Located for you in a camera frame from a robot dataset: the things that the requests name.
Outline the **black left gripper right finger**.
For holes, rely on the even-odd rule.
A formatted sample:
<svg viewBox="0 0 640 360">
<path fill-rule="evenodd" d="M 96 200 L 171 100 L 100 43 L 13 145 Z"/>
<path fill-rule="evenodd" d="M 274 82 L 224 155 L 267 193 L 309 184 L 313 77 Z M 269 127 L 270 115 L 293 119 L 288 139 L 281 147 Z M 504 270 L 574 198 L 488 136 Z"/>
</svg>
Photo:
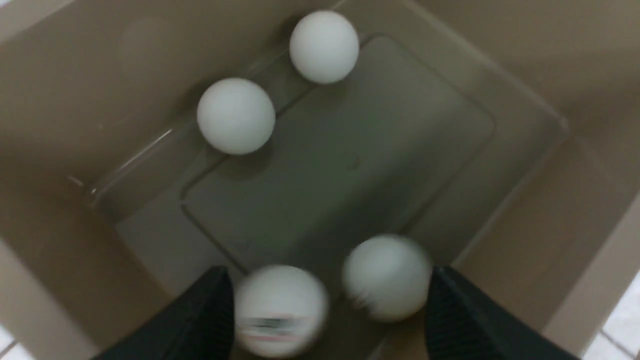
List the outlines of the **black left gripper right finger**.
<svg viewBox="0 0 640 360">
<path fill-rule="evenodd" d="M 459 271 L 436 266 L 425 305 L 430 360 L 573 360 Z"/>
</svg>

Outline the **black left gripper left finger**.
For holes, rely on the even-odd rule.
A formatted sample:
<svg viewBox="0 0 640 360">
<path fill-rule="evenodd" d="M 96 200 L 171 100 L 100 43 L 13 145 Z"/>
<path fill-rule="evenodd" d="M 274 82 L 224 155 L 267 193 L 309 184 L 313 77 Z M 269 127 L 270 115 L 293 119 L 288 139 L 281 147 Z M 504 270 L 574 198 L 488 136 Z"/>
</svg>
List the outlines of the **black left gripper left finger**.
<svg viewBox="0 0 640 360">
<path fill-rule="evenodd" d="M 234 288 L 213 266 L 136 331 L 96 360 L 228 360 L 234 346 Z"/>
</svg>

